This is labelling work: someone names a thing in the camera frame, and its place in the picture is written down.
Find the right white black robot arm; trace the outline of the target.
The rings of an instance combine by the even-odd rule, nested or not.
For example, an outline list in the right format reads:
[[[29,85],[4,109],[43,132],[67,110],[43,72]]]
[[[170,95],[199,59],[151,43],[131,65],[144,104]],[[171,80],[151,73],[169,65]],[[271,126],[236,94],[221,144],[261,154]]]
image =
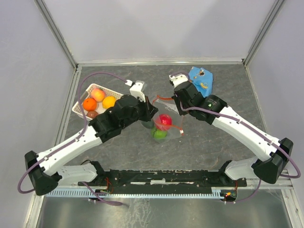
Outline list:
[[[290,139],[278,139],[263,132],[219,97],[203,97],[188,80],[178,80],[172,85],[172,98],[181,115],[190,114],[225,131],[254,153],[254,157],[249,159],[226,162],[224,170],[218,173],[218,181],[222,185],[228,186],[235,180],[253,176],[269,184],[276,183],[289,161],[288,156],[294,145]]]

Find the dark green avocado toy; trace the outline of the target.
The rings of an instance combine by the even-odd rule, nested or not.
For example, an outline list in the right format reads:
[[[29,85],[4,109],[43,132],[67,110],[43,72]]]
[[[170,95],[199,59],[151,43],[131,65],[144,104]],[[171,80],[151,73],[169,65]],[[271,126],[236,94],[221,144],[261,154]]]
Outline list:
[[[141,124],[143,127],[147,128],[147,129],[152,129],[154,127],[154,121],[141,121]]]

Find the red apple toy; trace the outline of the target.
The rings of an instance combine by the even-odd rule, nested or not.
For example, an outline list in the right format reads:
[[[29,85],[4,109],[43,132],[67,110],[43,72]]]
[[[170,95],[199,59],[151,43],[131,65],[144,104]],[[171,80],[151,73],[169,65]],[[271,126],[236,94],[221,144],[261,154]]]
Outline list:
[[[155,124],[157,129],[167,131],[171,128],[172,118],[167,114],[161,114],[157,117]]]

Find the clear zip bag orange zipper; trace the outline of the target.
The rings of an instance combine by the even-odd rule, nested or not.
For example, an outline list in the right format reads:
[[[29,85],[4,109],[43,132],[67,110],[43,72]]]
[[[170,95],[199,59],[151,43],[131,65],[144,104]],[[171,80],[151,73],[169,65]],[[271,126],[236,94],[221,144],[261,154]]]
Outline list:
[[[183,116],[171,97],[157,95],[152,105],[158,108],[158,112],[149,122],[141,121],[141,124],[149,132],[149,135],[158,143],[166,143],[169,140],[183,136]]]

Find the yellow lemon toy fruit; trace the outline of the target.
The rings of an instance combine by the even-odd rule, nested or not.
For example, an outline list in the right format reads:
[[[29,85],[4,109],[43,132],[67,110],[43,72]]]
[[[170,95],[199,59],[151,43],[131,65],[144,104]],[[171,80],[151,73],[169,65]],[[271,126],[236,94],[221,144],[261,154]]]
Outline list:
[[[107,96],[102,101],[102,106],[104,109],[108,109],[110,107],[113,107],[116,102],[116,98],[113,96]]]

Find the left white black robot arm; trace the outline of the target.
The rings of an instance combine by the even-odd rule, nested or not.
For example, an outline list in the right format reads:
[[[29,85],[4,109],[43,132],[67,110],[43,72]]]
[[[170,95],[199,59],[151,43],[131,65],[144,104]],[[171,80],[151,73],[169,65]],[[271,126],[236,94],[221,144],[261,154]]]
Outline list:
[[[46,195],[63,182],[92,182],[101,185],[105,173],[100,165],[87,166],[64,165],[83,152],[121,134],[129,125],[137,122],[149,122],[158,112],[146,97],[140,101],[132,95],[123,95],[113,107],[86,122],[84,128],[44,152],[29,151],[25,154],[25,175],[29,177],[33,192],[38,196]]]

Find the green watermelon toy ball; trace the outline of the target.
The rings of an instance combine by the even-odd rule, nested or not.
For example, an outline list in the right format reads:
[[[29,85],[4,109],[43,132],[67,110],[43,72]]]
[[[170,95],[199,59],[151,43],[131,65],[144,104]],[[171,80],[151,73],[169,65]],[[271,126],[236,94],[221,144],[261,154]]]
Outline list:
[[[157,128],[152,128],[151,129],[151,135],[154,139],[156,140],[163,140],[166,138],[167,136],[167,131],[163,131],[163,130],[160,130],[160,129],[157,129]]]

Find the white perforated plastic basket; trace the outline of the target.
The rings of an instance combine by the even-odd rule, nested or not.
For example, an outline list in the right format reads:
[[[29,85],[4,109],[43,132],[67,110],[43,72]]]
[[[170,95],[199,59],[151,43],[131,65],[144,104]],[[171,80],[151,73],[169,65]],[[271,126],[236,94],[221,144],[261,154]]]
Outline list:
[[[107,89],[97,84],[91,84],[80,96],[80,102],[76,102],[72,111],[83,118],[81,109],[84,110],[86,119],[92,120],[98,114],[113,107],[116,100],[122,97],[121,93]]]

